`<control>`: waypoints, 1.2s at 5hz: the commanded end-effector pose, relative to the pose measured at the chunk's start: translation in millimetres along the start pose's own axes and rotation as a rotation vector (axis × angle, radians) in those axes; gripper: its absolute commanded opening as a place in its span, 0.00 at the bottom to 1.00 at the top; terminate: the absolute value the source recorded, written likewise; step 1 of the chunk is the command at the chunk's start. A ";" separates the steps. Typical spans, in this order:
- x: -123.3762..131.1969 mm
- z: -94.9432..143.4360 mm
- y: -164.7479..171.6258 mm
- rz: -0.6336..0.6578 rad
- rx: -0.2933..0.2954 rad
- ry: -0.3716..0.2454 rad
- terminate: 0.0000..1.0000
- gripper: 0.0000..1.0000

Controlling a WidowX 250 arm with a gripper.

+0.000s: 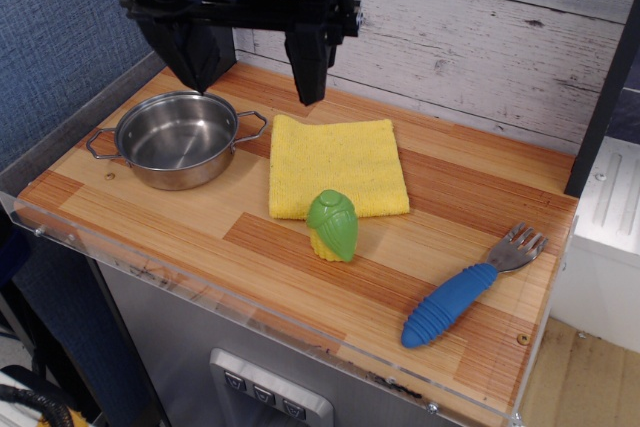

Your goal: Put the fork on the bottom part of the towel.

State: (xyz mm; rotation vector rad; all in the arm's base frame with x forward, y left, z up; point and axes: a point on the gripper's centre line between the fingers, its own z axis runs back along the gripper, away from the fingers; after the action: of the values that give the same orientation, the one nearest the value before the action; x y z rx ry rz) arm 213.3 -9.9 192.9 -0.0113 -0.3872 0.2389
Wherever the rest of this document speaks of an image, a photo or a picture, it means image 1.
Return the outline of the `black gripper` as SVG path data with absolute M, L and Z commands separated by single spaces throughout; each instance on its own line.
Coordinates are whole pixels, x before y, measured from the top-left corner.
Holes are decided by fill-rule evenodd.
M 214 28 L 198 24 L 287 31 L 285 50 L 305 106 L 325 97 L 327 71 L 336 52 L 327 37 L 357 36 L 362 19 L 357 0 L 121 0 L 121 4 L 181 83 L 200 94 L 216 79 L 221 54 Z

